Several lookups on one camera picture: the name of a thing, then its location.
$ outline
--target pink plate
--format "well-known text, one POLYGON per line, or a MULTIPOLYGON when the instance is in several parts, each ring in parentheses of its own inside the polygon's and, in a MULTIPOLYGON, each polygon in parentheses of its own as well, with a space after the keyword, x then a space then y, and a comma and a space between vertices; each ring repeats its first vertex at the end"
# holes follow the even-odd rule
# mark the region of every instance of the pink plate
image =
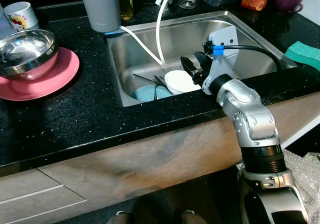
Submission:
POLYGON ((65 86, 79 69, 77 55, 59 47, 58 60, 52 70, 34 80, 9 80, 0 76, 0 98, 27 101, 49 95, 65 86))

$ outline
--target white mug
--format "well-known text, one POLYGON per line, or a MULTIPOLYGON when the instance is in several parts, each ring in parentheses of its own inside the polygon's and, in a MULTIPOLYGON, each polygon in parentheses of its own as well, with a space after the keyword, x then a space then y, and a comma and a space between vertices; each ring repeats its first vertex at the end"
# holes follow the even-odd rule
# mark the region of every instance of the white mug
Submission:
POLYGON ((17 31, 39 28, 38 19, 31 4, 26 1, 12 3, 3 8, 6 18, 17 31))

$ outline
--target speckled granite countertop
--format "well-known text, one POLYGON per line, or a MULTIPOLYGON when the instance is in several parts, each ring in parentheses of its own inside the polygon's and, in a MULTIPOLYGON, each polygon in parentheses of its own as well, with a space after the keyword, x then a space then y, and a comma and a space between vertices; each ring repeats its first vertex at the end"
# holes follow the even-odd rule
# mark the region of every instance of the speckled granite countertop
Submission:
MULTIPOLYGON (((145 5, 124 25, 154 22, 158 10, 145 5)), ((200 2, 193 10, 174 6, 163 20, 221 10, 235 14, 282 52, 296 41, 319 48, 319 26, 296 13, 281 16, 272 10, 257 13, 200 2)), ((103 34, 91 29, 83 5, 42 9, 41 15, 49 20, 43 27, 55 33, 59 45, 78 55, 80 69, 68 85, 46 97, 0 99, 0 177, 224 116, 201 90, 122 107, 116 100, 103 34)), ((262 98, 270 86, 276 87, 271 98, 276 103, 318 91, 319 72, 301 65, 244 82, 262 98)))

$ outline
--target stainless steel sink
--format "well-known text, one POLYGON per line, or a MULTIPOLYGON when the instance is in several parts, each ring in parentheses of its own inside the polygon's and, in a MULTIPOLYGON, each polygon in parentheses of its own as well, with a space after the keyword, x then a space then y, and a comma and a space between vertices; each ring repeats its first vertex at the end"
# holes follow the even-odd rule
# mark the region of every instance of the stainless steel sink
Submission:
MULTIPOLYGON (((165 20, 161 22, 160 28, 161 48, 166 61, 164 66, 153 60, 126 32, 119 31, 106 35, 109 62, 118 102, 124 107, 141 103, 132 98, 131 94, 136 89, 150 84, 133 77, 134 73, 153 79, 153 75, 164 77, 169 71, 183 70, 180 56, 189 58, 199 68, 200 64, 193 52, 203 52, 202 43, 208 40, 209 34, 230 25, 234 25, 237 29, 239 45, 258 46, 269 50, 282 60, 283 69, 296 66, 282 52, 228 11, 165 20)), ((127 26, 127 28, 133 31, 156 56, 159 56, 155 22, 127 26)), ((276 67, 274 62, 262 53, 240 50, 233 70, 240 79, 245 79, 274 72, 276 67)))

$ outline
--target blue plate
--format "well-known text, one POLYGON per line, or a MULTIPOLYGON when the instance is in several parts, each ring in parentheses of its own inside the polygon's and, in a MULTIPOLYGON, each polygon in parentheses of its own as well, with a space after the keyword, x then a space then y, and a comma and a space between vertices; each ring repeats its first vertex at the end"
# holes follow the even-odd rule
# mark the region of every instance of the blue plate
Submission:
MULTIPOLYGON (((156 96, 158 97, 158 99, 171 97, 171 92, 163 86, 158 86, 156 88, 156 96)), ((153 101, 155 97, 155 86, 146 85, 140 87, 132 93, 131 97, 144 102, 153 101)))

